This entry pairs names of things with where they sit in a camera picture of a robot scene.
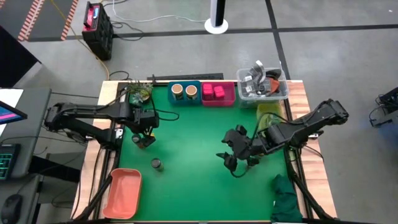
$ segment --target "salmon plastic tray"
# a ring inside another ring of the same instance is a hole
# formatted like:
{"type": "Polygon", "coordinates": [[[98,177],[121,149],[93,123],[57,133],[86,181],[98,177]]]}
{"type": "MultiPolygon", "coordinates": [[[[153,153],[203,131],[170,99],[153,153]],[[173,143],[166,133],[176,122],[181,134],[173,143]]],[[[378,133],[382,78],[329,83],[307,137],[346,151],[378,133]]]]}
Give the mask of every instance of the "salmon plastic tray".
{"type": "Polygon", "coordinates": [[[135,169],[115,169],[108,204],[103,209],[106,218],[130,219],[138,208],[141,192],[141,173],[135,169]]]}

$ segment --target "gray floor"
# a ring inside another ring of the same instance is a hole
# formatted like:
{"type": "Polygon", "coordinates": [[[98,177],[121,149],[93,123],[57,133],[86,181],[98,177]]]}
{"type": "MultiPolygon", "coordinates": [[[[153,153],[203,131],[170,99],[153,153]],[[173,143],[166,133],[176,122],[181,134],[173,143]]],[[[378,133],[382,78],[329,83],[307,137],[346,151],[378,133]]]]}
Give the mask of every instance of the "gray floor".
{"type": "MultiPolygon", "coordinates": [[[[72,22],[76,30],[81,29],[85,4],[85,0],[78,4],[72,22]]],[[[130,0],[115,9],[134,19],[178,14],[202,20],[208,17],[208,5],[208,1],[194,0],[130,0]]],[[[272,5],[278,27],[398,24],[397,1],[280,0],[272,5]]],[[[114,18],[111,6],[106,10],[114,18]]],[[[226,19],[232,28],[271,26],[266,4],[260,0],[227,1],[226,19]]],[[[203,30],[203,24],[175,18],[131,24],[144,32],[203,30]]],[[[280,38],[290,76],[304,80],[310,106],[333,98],[350,114],[345,125],[325,128],[320,138],[338,216],[348,221],[396,223],[398,130],[393,125],[370,127],[368,114],[376,107],[378,94],[398,85],[398,30],[289,32],[280,38]]],[[[77,41],[23,44],[45,65],[26,86],[91,96],[100,92],[103,69],[77,41]]],[[[235,78],[239,68],[255,60],[268,67],[279,65],[271,33],[145,37],[138,42],[114,39],[113,59],[106,64],[111,72],[125,70],[136,79],[217,72],[235,78]]],[[[53,96],[50,103],[57,101],[96,102],[53,96]]],[[[48,151],[54,153],[82,150],[79,145],[53,141],[41,144],[49,145],[48,151]]],[[[41,213],[40,218],[51,220],[51,213],[41,213]]]]}

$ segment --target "green tablecloth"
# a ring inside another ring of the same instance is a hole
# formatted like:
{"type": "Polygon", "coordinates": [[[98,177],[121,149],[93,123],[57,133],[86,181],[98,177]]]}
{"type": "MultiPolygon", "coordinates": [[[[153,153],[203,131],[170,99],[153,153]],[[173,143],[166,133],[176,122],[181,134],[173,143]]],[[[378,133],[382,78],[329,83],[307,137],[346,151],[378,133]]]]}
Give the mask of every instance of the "green tablecloth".
{"type": "MultiPolygon", "coordinates": [[[[218,152],[231,153],[221,143],[227,130],[242,124],[252,135],[256,110],[240,109],[237,102],[231,108],[173,106],[163,86],[154,88],[153,97],[157,109],[178,112],[180,119],[160,121],[154,130],[156,142],[145,150],[125,130],[119,167],[142,174],[139,208],[132,220],[270,220],[275,200],[272,180],[277,174],[286,175],[283,151],[263,157],[240,179],[232,177],[216,157],[218,152]],[[164,163],[163,172],[150,166],[155,157],[164,163]]],[[[160,113],[160,117],[173,115],[160,113]]],[[[236,173],[244,168],[240,161],[236,173]]]]}

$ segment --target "monitor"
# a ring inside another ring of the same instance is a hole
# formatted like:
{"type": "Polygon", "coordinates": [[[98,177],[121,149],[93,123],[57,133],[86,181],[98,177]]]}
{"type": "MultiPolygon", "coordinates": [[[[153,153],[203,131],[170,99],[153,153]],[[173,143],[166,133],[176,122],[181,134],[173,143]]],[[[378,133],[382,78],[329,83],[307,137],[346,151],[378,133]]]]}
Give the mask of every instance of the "monitor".
{"type": "Polygon", "coordinates": [[[8,104],[0,101],[0,124],[11,123],[26,119],[27,115],[8,104]]]}

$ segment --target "wooden table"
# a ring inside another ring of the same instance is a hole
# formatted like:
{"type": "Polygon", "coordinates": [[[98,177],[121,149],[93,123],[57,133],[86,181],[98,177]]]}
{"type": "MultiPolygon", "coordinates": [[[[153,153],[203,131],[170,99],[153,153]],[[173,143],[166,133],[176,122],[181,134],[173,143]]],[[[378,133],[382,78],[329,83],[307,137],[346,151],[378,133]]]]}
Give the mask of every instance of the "wooden table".
{"type": "MultiPolygon", "coordinates": [[[[120,82],[126,81],[104,81],[101,93],[99,94],[98,104],[105,105],[110,101],[114,100],[118,91],[118,84],[120,82]]],[[[288,81],[289,86],[289,102],[290,102],[290,110],[292,112],[293,119],[299,118],[303,115],[306,115],[310,112],[310,107],[308,105],[307,95],[305,93],[304,84],[301,80],[291,80],[288,81]]],[[[281,101],[281,105],[284,111],[284,102],[281,101]]],[[[101,129],[109,128],[111,122],[109,120],[104,119],[95,119],[93,124],[101,129]]],[[[319,144],[317,140],[309,140],[308,145],[320,152],[319,144]]],[[[105,150],[100,149],[100,145],[96,141],[91,141],[88,143],[85,161],[83,163],[83,167],[81,170],[81,192],[80,192],[80,202],[78,204],[78,208],[75,214],[75,217],[79,216],[79,214],[83,211],[83,209],[88,205],[90,191],[92,190],[91,197],[97,191],[98,183],[100,182],[101,168],[104,162],[104,154],[105,150]],[[96,156],[99,153],[99,160],[97,166],[95,167],[96,156]],[[94,178],[94,187],[91,189],[91,183],[94,178]]],[[[313,152],[307,151],[303,149],[302,151],[302,165],[304,169],[305,179],[307,182],[307,187],[317,202],[322,206],[322,208],[331,216],[336,217],[336,210],[333,203],[333,198],[331,196],[328,178],[326,176],[325,166],[323,164],[322,159],[314,154],[313,152]]],[[[113,164],[114,154],[111,156],[108,170],[111,169],[113,164]]],[[[305,216],[305,206],[302,194],[298,188],[298,202],[300,211],[305,216]]],[[[101,201],[101,211],[105,207],[106,202],[108,201],[108,190],[104,193],[103,199],[101,201]]],[[[75,203],[73,205],[73,210],[77,204],[77,196],[75,203]]]]}

